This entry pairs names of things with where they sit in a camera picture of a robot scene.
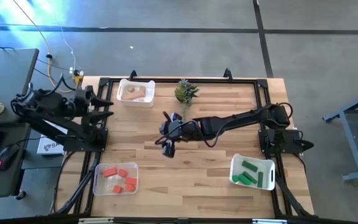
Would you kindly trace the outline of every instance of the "green block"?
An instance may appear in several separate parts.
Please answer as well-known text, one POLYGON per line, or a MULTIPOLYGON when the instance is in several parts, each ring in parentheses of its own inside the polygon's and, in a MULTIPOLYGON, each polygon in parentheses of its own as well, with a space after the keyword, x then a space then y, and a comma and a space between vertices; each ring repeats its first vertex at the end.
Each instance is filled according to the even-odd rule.
POLYGON ((231 179, 233 180, 234 183, 237 183, 239 181, 239 177, 237 175, 231 176, 231 179))
POLYGON ((247 162, 247 161, 242 161, 242 164, 241 164, 241 165, 242 165, 243 167, 245 167, 245 168, 248 168, 248 169, 254 171, 254 172, 257 172, 257 171, 258 171, 258 167, 256 167, 256 166, 250 164, 250 163, 247 162))
POLYGON ((262 188, 264 182, 264 173, 259 172, 258 173, 258 188, 262 188))
POLYGON ((251 181, 250 181, 246 176, 244 176, 244 175, 242 175, 242 174, 240 174, 240 175, 238 176, 238 178, 239 178, 239 180, 240 180, 243 184, 245 184, 245 185, 250 185, 250 184, 251 184, 251 181))
POLYGON ((255 178, 249 175, 249 173, 247 173, 246 171, 244 171, 242 175, 246 176, 252 183, 256 184, 257 181, 255 180, 255 178))

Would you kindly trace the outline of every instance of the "metal stand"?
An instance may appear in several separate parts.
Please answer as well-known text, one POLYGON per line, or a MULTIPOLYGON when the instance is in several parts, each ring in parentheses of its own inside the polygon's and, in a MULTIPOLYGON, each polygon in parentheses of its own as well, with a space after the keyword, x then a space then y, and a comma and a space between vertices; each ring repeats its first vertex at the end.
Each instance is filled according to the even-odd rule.
MULTIPOLYGON (((347 122, 347 114, 353 113, 356 109, 358 109, 358 99, 348 103, 346 106, 342 107, 341 109, 339 109, 331 114, 323 116, 323 120, 326 123, 330 123, 335 118, 339 118, 341 120, 341 123, 345 130, 345 135, 346 135, 347 141, 349 142, 349 146, 351 147, 351 150, 352 150, 354 161, 356 162, 356 166, 358 168, 358 148, 357 148, 356 141, 354 139, 354 135, 352 134, 351 128, 349 126, 349 123, 347 122)), ((353 172, 353 173, 344 175, 342 178, 345 181, 356 180, 356 179, 358 179, 358 172, 353 172)))

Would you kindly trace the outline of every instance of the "wooden block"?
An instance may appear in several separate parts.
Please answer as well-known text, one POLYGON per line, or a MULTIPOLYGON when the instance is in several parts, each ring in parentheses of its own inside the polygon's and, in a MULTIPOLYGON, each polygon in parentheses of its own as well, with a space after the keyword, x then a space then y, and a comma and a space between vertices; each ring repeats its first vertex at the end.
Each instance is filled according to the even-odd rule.
POLYGON ((139 91, 143 91, 143 92, 144 92, 144 94, 146 95, 146 87, 141 86, 139 91))
POLYGON ((136 185, 136 183, 137 183, 137 179, 136 179, 136 178, 132 178, 132 177, 127 177, 127 178, 125 178, 125 184, 136 185))
POLYGON ((139 97, 144 97, 145 96, 145 92, 142 90, 139 91, 135 91, 133 93, 126 93, 122 96, 123 100, 133 100, 139 97))
POLYGON ((109 177, 109 176, 116 175, 116 174, 117 174, 117 168, 115 168, 115 167, 103 171, 103 176, 104 177, 109 177))
POLYGON ((126 177, 127 174, 128 174, 128 172, 124 169, 119 169, 119 171, 118 171, 118 176, 126 177))
POLYGON ((133 91, 135 91, 135 87, 134 87, 133 85, 128 85, 128 86, 127 86, 127 91, 128 91, 129 93, 132 93, 133 91))
POLYGON ((126 184, 125 185, 125 190, 133 192, 135 190, 135 186, 133 186, 132 184, 126 184))
POLYGON ((112 190, 114 193, 116 194, 121 194, 122 192, 122 187, 118 186, 118 185, 115 185, 113 190, 112 190))

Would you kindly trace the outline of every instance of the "white box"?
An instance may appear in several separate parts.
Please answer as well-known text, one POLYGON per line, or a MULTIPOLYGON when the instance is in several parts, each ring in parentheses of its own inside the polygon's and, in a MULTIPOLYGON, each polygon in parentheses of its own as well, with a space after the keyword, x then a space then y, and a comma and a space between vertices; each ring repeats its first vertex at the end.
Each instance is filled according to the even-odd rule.
MULTIPOLYGON (((44 120, 46 123, 52 125, 53 127, 59 129, 63 133, 67 134, 67 129, 62 128, 56 124, 53 124, 49 121, 44 120)), ((49 139, 49 138, 43 138, 46 137, 43 134, 41 134, 41 139, 38 144, 38 150, 37 154, 40 155, 55 155, 55 154, 64 154, 63 146, 56 143, 55 141, 49 139)))
POLYGON ((124 106, 137 106, 137 107, 150 108, 154 104, 154 91, 155 91, 154 81, 143 83, 143 82, 131 82, 126 79, 122 79, 119 82, 119 86, 118 86, 117 100, 120 101, 124 106), (122 96, 125 93, 128 85, 134 86, 135 91, 139 91, 141 86, 146 87, 145 97, 134 99, 134 100, 123 100, 122 96))
POLYGON ((94 170, 94 181, 93 181, 93 194, 96 196, 102 195, 125 195, 134 194, 139 188, 139 168, 134 162, 117 163, 117 164, 99 164, 94 170), (133 192, 125 190, 125 177, 120 177, 118 174, 110 177, 103 177, 103 171, 111 168, 125 169, 127 171, 127 177, 133 177, 137 179, 136 189, 133 192), (115 185, 121 186, 124 190, 121 194, 116 194, 112 190, 115 185))
POLYGON ((275 187, 275 164, 274 161, 271 159, 255 159, 251 157, 245 157, 240 154, 236 154, 233 156, 233 159, 230 163, 230 182, 237 185, 242 185, 246 187, 252 187, 256 189, 263 189, 263 190, 273 190, 275 187), (257 172, 252 172, 251 170, 242 166, 242 161, 247 161, 252 165, 258 167, 257 172), (242 174, 244 171, 247 171, 249 175, 251 175, 255 180, 258 179, 258 172, 263 172, 263 184, 262 188, 257 187, 257 184, 251 183, 250 185, 245 185, 241 182, 234 183, 232 180, 233 175, 242 174))

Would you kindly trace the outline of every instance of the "computer mouse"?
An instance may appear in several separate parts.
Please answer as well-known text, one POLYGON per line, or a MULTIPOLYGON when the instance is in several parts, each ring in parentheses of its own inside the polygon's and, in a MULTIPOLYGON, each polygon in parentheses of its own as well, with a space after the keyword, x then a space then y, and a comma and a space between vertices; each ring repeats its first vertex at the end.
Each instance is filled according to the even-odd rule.
POLYGON ((11 166, 19 149, 17 144, 10 144, 0 152, 0 171, 7 170, 11 166))

